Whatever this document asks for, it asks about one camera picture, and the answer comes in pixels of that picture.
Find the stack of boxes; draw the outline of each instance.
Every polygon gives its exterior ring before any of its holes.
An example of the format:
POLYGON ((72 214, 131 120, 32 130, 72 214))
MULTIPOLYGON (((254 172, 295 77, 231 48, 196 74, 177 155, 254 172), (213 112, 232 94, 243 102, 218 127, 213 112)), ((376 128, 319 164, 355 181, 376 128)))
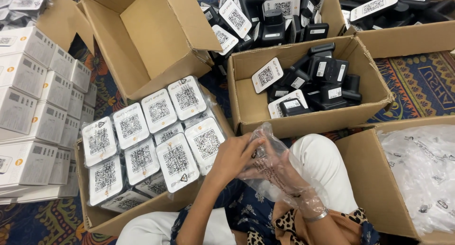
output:
POLYGON ((0 204, 77 196, 74 144, 92 122, 90 70, 36 27, 0 32, 0 204))

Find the bracelet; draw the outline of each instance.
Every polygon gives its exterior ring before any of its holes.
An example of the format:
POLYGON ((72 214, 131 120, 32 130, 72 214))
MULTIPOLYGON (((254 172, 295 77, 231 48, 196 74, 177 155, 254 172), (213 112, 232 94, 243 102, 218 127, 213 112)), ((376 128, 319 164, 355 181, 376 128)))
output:
POLYGON ((324 212, 323 212, 321 215, 319 215, 319 216, 317 216, 317 217, 314 217, 314 218, 304 218, 304 220, 305 220, 305 222, 307 222, 307 223, 313 223, 313 222, 316 222, 316 221, 318 221, 318 220, 320 220, 320 219, 323 219, 323 218, 326 217, 327 215, 328 215, 328 209, 325 208, 324 212))

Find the carpet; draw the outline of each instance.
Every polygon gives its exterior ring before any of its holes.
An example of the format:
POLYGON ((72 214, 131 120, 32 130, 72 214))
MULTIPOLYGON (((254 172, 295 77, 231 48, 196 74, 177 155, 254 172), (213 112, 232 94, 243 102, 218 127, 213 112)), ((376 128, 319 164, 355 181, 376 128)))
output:
MULTIPOLYGON (((207 3, 218 0, 198 0, 207 3)), ((110 115, 125 103, 98 49, 91 54, 80 38, 69 53, 92 70, 98 86, 95 118, 110 115)), ((455 114, 455 61, 449 52, 376 59, 395 102, 369 123, 455 114)), ((231 117, 226 79, 208 73, 199 79, 217 97, 227 118, 231 117)), ((333 140, 359 130, 327 132, 333 140)), ((80 197, 33 204, 0 206, 0 245, 113 245, 116 237, 91 234, 82 221, 80 197)))

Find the patterned rug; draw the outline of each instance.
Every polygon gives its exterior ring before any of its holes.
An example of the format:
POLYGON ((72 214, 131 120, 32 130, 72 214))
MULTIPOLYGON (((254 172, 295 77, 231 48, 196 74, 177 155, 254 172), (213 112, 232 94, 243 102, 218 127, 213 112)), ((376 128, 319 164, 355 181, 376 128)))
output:
MULTIPOLYGON (((199 0, 218 2, 218 0, 199 0)), ((91 54, 80 38, 69 52, 92 70, 98 86, 95 118, 125 107, 103 56, 91 54)), ((455 61, 448 52, 376 59, 384 80, 395 96, 388 112, 381 110, 368 122, 384 122, 455 114, 455 61)), ((217 96, 227 118, 231 117, 226 79, 208 73, 199 79, 217 96)), ((333 140, 359 130, 327 132, 333 140)), ((80 197, 34 204, 0 207, 0 245, 113 245, 116 237, 91 234, 82 222, 80 197)))

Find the hand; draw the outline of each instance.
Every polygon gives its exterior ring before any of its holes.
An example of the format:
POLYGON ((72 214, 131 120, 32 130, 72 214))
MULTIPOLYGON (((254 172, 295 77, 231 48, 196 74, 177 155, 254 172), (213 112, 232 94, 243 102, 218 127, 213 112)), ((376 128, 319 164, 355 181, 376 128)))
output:
POLYGON ((219 184, 221 189, 233 180, 251 159, 251 155, 258 146, 264 143, 263 138, 257 138, 248 143, 250 137, 251 133, 247 133, 241 137, 228 137, 221 143, 213 167, 206 179, 210 179, 214 184, 219 184))
POLYGON ((301 192, 309 184, 300 176, 289 161, 289 149, 278 155, 266 137, 258 148, 257 157, 250 159, 239 179, 265 179, 280 188, 285 194, 301 192))

